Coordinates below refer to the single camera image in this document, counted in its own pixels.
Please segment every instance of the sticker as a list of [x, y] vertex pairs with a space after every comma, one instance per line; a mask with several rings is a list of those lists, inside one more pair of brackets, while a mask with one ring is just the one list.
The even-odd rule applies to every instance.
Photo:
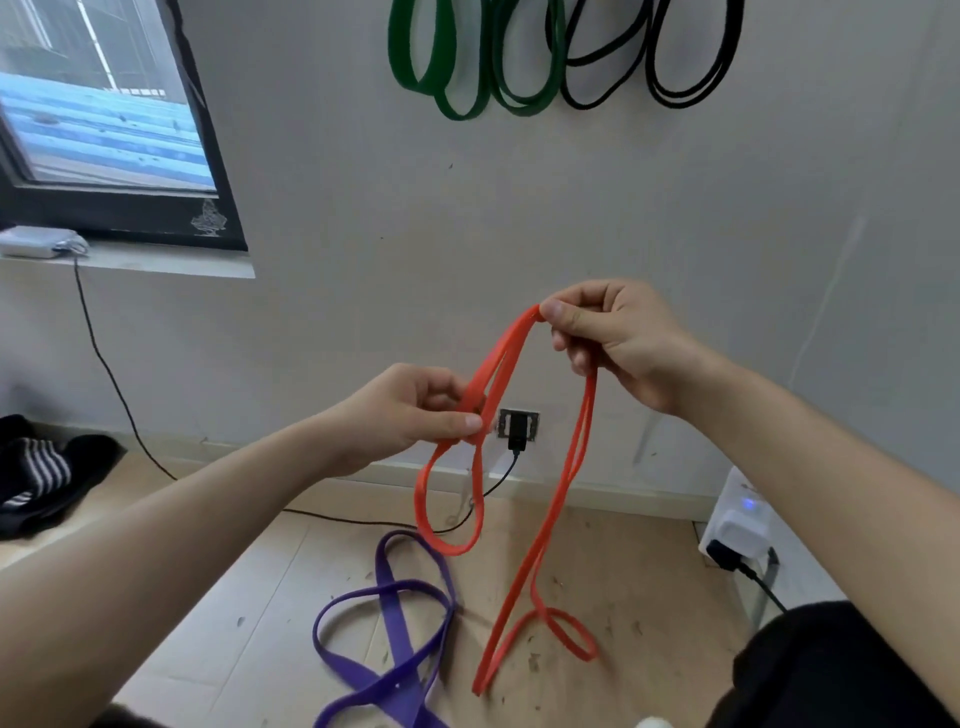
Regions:
[[206, 198], [204, 211], [193, 218], [190, 224], [201, 232], [202, 237], [217, 237], [227, 227], [227, 218], [220, 214], [213, 200]]

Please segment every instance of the forearm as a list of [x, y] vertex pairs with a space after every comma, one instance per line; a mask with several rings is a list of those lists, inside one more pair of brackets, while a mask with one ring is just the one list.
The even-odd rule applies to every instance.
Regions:
[[299, 492], [324, 422], [293, 425], [0, 572], [4, 722], [86, 728]]
[[684, 414], [960, 717], [960, 497], [727, 362]]

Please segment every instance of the window sill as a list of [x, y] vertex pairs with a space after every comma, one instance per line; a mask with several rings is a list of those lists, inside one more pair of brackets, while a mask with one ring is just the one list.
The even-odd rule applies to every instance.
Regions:
[[[41, 259], [0, 255], [0, 265], [11, 261], [73, 265], [72, 255]], [[172, 273], [206, 278], [255, 278], [250, 255], [237, 251], [183, 248], [172, 245], [135, 243], [90, 243], [90, 254], [80, 258], [82, 268], [112, 268], [124, 271]]]

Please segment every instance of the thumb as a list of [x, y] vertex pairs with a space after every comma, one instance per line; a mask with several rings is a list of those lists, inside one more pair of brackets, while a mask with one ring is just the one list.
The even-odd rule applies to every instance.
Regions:
[[429, 412], [416, 410], [413, 418], [414, 432], [418, 440], [460, 440], [479, 432], [483, 418], [473, 412]]
[[540, 304], [540, 315], [553, 328], [571, 336], [590, 339], [606, 344], [614, 338], [611, 314], [590, 311], [557, 299], [547, 299]]

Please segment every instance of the floor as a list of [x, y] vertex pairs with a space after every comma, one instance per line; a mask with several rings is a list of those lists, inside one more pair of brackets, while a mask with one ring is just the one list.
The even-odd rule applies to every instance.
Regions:
[[[177, 475], [197, 467], [173, 462]], [[0, 566], [115, 513], [166, 479], [129, 454], [71, 519], [30, 542], [0, 545]], [[314, 489], [299, 507], [360, 519], [412, 519], [411, 491], [346, 481]], [[431, 499], [434, 523], [452, 518], [459, 498]], [[530, 628], [483, 699], [470, 692], [492, 620], [542, 518], [543, 504], [488, 500], [483, 536], [449, 561], [463, 608], [453, 655], [444, 660], [430, 705], [452, 728], [603, 726], [632, 728], [663, 716], [676, 728], [704, 725], [730, 684], [732, 656], [747, 624], [730, 575], [705, 564], [690, 522], [567, 509], [543, 563], [545, 600], [576, 615], [601, 648], [584, 664], [542, 625]], [[373, 550], [387, 529], [283, 513], [224, 575], [121, 691], [118, 700], [171, 728], [309, 726], [346, 692], [314, 652], [311, 628], [335, 595], [372, 583]], [[439, 582], [418, 547], [391, 552], [397, 577]], [[436, 629], [440, 608], [404, 599], [414, 645]], [[518, 610], [529, 608], [521, 599]], [[391, 663], [375, 603], [353, 609], [324, 632], [334, 651], [383, 671]], [[376, 709], [338, 725], [386, 728]]]

